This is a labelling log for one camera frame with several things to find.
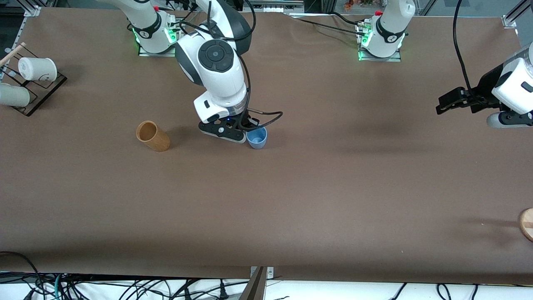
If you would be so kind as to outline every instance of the wooden cup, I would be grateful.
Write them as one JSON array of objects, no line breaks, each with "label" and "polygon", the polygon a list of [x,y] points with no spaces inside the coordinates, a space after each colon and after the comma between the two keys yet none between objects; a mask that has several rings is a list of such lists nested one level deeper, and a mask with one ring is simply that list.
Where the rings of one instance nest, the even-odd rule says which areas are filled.
[{"label": "wooden cup", "polygon": [[137,139],[157,152],[170,147],[168,135],[152,121],[144,121],[137,127]]}]

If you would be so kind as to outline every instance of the white cup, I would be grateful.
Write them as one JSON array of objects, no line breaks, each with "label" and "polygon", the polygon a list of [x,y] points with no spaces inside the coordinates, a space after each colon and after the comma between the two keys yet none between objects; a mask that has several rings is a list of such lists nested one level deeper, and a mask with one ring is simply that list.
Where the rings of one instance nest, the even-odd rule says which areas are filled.
[{"label": "white cup", "polygon": [[0,84],[0,104],[25,107],[30,103],[30,92],[21,86]]},{"label": "white cup", "polygon": [[23,57],[19,60],[19,73],[30,81],[55,81],[58,78],[58,69],[50,58]]}]

